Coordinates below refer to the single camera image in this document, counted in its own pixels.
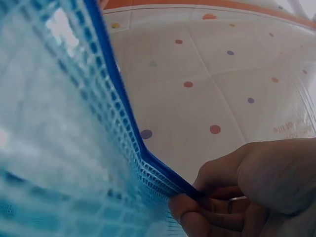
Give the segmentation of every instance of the orange border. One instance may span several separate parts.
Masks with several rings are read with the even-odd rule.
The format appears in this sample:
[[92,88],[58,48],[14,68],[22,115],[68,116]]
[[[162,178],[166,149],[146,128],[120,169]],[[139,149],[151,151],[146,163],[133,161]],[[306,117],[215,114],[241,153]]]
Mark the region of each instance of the orange border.
[[299,23],[311,28],[316,29],[316,23],[293,16],[288,13],[271,10],[268,8],[234,2],[229,0],[109,0],[106,9],[114,9],[125,6],[138,6],[138,5],[151,5],[151,4],[187,4],[187,5],[207,5],[207,6],[220,6],[220,7],[228,7],[239,10],[247,10],[253,12],[259,12],[270,16],[275,16],[279,18],[283,18],[286,20],[293,21],[295,23]]

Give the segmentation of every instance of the orange dot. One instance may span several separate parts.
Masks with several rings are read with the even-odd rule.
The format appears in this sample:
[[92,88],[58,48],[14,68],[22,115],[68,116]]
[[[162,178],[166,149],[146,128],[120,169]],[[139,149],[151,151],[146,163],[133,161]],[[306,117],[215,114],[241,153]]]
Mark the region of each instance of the orange dot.
[[183,44],[183,41],[180,39],[177,39],[175,42],[176,42],[176,44]]
[[273,82],[278,83],[278,79],[277,78],[272,78],[271,79]]
[[213,134],[218,134],[221,132],[221,127],[218,126],[218,125],[212,125],[210,128],[209,128],[209,131]]
[[213,15],[212,13],[208,13],[203,16],[203,20],[214,20],[214,19],[217,19],[217,16]]
[[113,23],[113,24],[111,25],[111,27],[112,27],[113,29],[117,29],[117,28],[120,27],[120,24],[115,22],[115,23]]
[[185,83],[183,83],[183,85],[184,85],[184,87],[189,88],[189,87],[192,87],[192,86],[193,86],[193,83],[190,82],[190,81],[186,81]]

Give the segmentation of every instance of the mesh netting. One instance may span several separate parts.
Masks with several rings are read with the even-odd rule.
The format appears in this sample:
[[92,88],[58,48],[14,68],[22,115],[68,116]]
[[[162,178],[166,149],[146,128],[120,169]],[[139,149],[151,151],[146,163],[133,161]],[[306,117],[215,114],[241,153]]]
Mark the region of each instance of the mesh netting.
[[87,1],[0,0],[0,237],[182,235]]

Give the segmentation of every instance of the floor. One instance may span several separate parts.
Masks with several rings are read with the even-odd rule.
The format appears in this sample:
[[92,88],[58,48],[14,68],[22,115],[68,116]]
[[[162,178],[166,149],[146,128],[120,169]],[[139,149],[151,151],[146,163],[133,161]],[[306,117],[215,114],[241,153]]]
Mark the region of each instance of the floor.
[[104,11],[146,146],[187,181],[247,142],[316,135],[316,25],[279,6]]

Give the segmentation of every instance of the blue fabric edge trim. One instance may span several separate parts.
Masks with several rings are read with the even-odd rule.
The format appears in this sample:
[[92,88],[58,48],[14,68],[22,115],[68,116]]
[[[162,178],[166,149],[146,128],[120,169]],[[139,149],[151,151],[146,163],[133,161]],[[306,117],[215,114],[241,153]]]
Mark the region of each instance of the blue fabric edge trim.
[[185,181],[180,175],[174,172],[166,164],[161,162],[157,157],[155,157],[152,153],[150,153],[148,149],[146,148],[145,143],[143,142],[143,139],[140,136],[139,129],[138,129],[136,120],[134,118],[131,105],[129,103],[129,99],[124,88],[123,80],[121,78],[116,61],[114,59],[114,53],[112,50],[111,41],[106,31],[106,26],[103,21],[102,12],[100,11],[96,0],[83,0],[83,1],[91,17],[92,24],[95,28],[104,60],[106,64],[108,65],[107,68],[108,68],[109,76],[120,98],[122,99],[123,105],[130,119],[133,132],[135,134],[137,143],[140,148],[140,154],[141,154],[142,159],[149,165],[156,168],[170,181],[174,182],[180,189],[182,189],[191,198],[196,199],[202,196],[202,194],[199,191],[197,191],[191,184]]

